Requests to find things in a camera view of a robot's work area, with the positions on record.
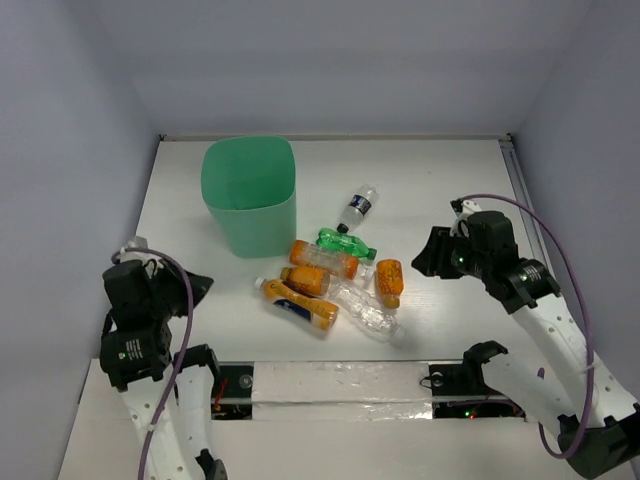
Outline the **orange patterned bottle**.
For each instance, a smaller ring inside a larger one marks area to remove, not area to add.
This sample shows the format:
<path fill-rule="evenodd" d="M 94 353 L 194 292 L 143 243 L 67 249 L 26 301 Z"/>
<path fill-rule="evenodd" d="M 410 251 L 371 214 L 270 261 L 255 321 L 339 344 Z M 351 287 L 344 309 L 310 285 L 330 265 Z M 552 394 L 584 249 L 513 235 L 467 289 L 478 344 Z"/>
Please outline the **orange patterned bottle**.
<path fill-rule="evenodd" d="M 401 262 L 395 259 L 379 261 L 376 265 L 376 286 L 384 307 L 398 309 L 404 290 Z"/>

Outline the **clear crushed plastic bottle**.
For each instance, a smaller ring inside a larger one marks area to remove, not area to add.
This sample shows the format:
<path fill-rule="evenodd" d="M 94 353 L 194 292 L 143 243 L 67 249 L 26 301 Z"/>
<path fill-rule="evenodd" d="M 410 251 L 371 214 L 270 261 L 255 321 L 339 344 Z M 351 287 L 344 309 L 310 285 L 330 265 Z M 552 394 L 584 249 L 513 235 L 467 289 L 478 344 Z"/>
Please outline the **clear crushed plastic bottle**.
<path fill-rule="evenodd" d="M 345 310 L 353 323 L 370 338 L 395 346 L 404 342 L 406 330 L 360 285 L 350 280 L 337 282 L 328 288 L 327 298 Z"/>

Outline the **clear bottle blue label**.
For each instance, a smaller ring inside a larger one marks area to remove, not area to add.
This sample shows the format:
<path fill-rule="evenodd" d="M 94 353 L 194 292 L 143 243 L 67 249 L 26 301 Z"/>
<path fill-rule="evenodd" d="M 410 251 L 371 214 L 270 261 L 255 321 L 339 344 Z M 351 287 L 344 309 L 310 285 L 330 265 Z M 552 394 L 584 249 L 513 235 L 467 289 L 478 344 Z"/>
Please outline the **clear bottle blue label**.
<path fill-rule="evenodd" d="M 339 216 L 337 231 L 348 233 L 360 226 L 378 199 L 379 194 L 374 186 L 362 185 L 343 208 Z"/>

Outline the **long orange clear bottle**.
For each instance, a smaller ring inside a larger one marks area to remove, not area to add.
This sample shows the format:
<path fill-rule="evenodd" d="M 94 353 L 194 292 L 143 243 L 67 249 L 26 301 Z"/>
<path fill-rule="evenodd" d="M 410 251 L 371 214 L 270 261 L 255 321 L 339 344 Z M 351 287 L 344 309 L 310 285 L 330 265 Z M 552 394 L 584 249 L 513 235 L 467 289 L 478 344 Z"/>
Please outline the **long orange clear bottle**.
<path fill-rule="evenodd" d="M 297 266 L 317 267 L 331 275 L 349 280 L 373 279 L 374 270 L 361 264 L 355 256 L 330 250 L 303 240 L 296 240 L 289 253 L 289 260 Z"/>

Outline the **small orange bottle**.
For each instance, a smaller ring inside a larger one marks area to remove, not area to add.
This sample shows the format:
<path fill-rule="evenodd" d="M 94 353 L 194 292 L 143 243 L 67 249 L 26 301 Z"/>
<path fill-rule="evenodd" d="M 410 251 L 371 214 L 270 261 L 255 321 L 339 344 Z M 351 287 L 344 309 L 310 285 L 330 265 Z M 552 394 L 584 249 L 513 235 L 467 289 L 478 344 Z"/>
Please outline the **small orange bottle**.
<path fill-rule="evenodd" d="M 323 297 L 331 281 L 326 270 L 310 266 L 285 267 L 280 279 L 294 290 L 315 297 Z"/>

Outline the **orange bottle blue label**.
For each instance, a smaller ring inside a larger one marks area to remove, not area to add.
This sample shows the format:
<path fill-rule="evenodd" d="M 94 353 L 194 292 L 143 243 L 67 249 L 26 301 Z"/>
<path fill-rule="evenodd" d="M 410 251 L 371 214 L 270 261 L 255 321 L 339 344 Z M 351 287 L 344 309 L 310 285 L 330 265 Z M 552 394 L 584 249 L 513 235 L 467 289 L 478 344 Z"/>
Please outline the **orange bottle blue label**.
<path fill-rule="evenodd" d="M 282 280 L 259 277 L 254 287 L 261 292 L 268 305 L 292 313 L 323 332 L 328 332 L 338 318 L 337 305 L 300 293 Z"/>

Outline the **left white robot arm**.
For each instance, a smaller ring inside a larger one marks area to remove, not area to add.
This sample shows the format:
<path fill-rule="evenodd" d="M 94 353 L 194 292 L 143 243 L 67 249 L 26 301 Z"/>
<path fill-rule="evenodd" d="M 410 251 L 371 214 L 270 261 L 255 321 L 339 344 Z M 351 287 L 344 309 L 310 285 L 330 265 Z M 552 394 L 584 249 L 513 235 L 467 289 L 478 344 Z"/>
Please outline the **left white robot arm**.
<path fill-rule="evenodd" d="M 193 326 L 214 281 L 142 250 L 125 252 L 103 275 L 111 307 L 99 363 L 124 402 L 141 444 L 140 479 L 225 479 L 212 447 L 212 393 L 221 383 L 214 351 L 184 337 L 172 351 L 169 322 Z"/>

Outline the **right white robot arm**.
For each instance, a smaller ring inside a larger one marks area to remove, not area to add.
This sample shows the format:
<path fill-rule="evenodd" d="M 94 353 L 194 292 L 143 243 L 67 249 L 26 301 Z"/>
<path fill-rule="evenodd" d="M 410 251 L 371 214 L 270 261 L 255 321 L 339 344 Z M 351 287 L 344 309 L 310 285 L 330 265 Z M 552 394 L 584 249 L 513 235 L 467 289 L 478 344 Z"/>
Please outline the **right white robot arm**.
<path fill-rule="evenodd" d="M 586 331 L 568 310 L 559 284 L 535 259 L 518 252 L 511 221 L 472 201 L 454 205 L 450 227 L 432 228 L 412 261 L 426 277 L 477 278 L 491 298 L 529 335 L 549 366 L 545 377 L 495 340 L 467 349 L 458 364 L 429 374 L 437 396 L 493 390 L 552 434 L 561 457 L 585 479 L 596 479 L 639 454 L 639 401 L 587 347 Z"/>

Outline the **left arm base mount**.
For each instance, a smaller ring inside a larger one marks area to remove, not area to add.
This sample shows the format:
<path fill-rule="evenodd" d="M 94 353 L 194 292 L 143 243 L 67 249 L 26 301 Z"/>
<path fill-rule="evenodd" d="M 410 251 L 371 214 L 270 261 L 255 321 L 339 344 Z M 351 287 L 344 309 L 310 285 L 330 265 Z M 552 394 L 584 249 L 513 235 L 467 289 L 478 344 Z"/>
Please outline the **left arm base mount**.
<path fill-rule="evenodd" d="M 213 420 L 251 420 L 254 364 L 223 362 L 211 393 Z"/>

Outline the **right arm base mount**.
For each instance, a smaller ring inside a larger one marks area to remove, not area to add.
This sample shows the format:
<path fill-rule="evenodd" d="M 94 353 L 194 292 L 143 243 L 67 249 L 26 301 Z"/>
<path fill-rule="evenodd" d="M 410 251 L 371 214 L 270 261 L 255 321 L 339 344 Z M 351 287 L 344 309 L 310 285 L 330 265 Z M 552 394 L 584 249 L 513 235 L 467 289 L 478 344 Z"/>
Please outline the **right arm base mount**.
<path fill-rule="evenodd" d="M 429 372 L 419 385 L 432 395 L 435 419 L 474 420 L 479 418 L 525 419 L 524 410 L 490 388 L 484 380 L 482 367 L 508 350 L 496 341 L 472 345 L 457 363 L 429 366 Z"/>

